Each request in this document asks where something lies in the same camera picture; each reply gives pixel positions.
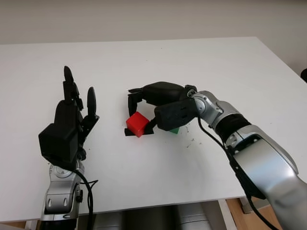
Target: black cable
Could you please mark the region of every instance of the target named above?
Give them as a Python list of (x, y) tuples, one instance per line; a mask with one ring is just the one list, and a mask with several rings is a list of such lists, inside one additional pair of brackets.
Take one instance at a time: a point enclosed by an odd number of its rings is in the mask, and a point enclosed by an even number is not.
[(87, 206), (89, 209), (89, 214), (88, 214), (88, 221), (87, 221), (87, 230), (92, 230), (92, 222), (93, 222), (93, 193), (92, 193), (92, 189), (89, 185), (89, 183), (87, 182), (85, 176), (83, 176), (83, 174), (81, 172), (79, 172), (78, 170), (73, 170), (73, 173), (77, 174), (84, 182), (87, 191), (88, 191), (88, 199), (87, 199)]
[(199, 116), (197, 117), (197, 120), (198, 120), (198, 125), (200, 126), (201, 130), (205, 134), (207, 134), (209, 137), (211, 137), (226, 152), (224, 145), (222, 145), (222, 143), (218, 139), (216, 139), (211, 133), (209, 133), (206, 129), (204, 129), (204, 127), (201, 124), (201, 118)]
[[(94, 185), (98, 182), (98, 180), (94, 180), (94, 181), (90, 181), (88, 184), (91, 184), (91, 189), (94, 187)], [(87, 206), (89, 208), (89, 199), (90, 199), (90, 196), (89, 196), (89, 193), (87, 194)]]
[(268, 222), (268, 220), (261, 215), (261, 213), (256, 209), (256, 207), (254, 206), (254, 203), (251, 200), (251, 196), (247, 196), (249, 205), (251, 207), (251, 209), (254, 211), (254, 213), (272, 230), (278, 230), (278, 228), (276, 228), (274, 225), (272, 225), (270, 222)]
[[(211, 133), (209, 133), (206, 129), (204, 129), (204, 127), (201, 124), (201, 118), (198, 117), (198, 125), (200, 126), (201, 130), (207, 134), (209, 137), (211, 137), (226, 153), (226, 155), (229, 157), (229, 152), (227, 151), (227, 149), (225, 148), (225, 146), (218, 140), (216, 139)], [(254, 203), (251, 200), (251, 196), (250, 195), (246, 195), (249, 205), (252, 208), (252, 210), (255, 212), (255, 214), (263, 221), (263, 223), (265, 223), (270, 229), (272, 230), (278, 230), (276, 227), (274, 227), (270, 222), (268, 222), (268, 220), (260, 214), (260, 212), (258, 212), (258, 210), (256, 209), (256, 207), (254, 206)]]

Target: robotic hand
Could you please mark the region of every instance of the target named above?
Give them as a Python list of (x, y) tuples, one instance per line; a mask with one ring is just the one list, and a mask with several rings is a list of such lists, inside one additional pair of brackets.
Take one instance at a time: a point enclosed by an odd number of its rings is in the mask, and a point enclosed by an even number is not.
[(83, 176), (82, 161), (86, 158), (83, 144), (87, 135), (99, 119), (96, 115), (96, 99), (93, 87), (88, 90), (88, 115), (83, 118), (83, 109), (77, 85), (71, 70), (64, 67), (64, 97), (55, 114), (54, 123), (38, 136), (42, 156), (51, 163), (49, 169), (50, 186), (46, 192), (41, 215), (42, 230), (73, 230), (79, 215), (79, 203), (83, 199), (80, 189), (81, 179), (88, 189), (89, 220), (92, 226), (93, 195), (91, 187)]
[[(130, 116), (142, 99), (156, 105), (155, 118), (148, 124), (169, 131), (187, 124), (197, 117), (208, 123), (221, 138), (230, 166), (235, 171), (246, 196), (268, 199), (284, 230), (307, 229), (307, 184), (297, 175), (291, 156), (260, 128), (252, 125), (231, 104), (219, 101), (208, 91), (197, 92), (168, 82), (157, 82), (143, 88), (129, 90)], [(276, 229), (254, 208), (255, 213), (271, 229)]]

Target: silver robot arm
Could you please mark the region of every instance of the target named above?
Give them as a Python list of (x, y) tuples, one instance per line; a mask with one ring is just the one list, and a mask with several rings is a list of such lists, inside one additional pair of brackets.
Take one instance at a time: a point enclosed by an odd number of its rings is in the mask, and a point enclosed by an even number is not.
[[(77, 160), (77, 167), (84, 174), (84, 166)], [(79, 204), (83, 200), (81, 178), (74, 172), (51, 165), (50, 185), (45, 195), (41, 214), (42, 230), (73, 230), (79, 216)]]
[(284, 230), (307, 229), (307, 184), (291, 156), (228, 102), (208, 91), (191, 97), (201, 119), (222, 139), (247, 195), (267, 198)]

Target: tabletop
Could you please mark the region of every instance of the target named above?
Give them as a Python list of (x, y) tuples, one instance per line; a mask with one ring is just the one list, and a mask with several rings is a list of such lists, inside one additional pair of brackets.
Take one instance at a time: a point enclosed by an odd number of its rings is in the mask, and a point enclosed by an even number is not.
[[(0, 221), (40, 218), (49, 164), (38, 134), (63, 99), (64, 65), (84, 104), (87, 89), (96, 92), (100, 120), (83, 162), (86, 178), (99, 180), (95, 213), (244, 195), (195, 119), (177, 135), (157, 127), (141, 138), (124, 135), (127, 89), (156, 81), (195, 85), (230, 102), (290, 153), (307, 181), (307, 85), (255, 37), (1, 45)], [(138, 111), (154, 116), (146, 102)], [(80, 213), (87, 212), (84, 200)]]

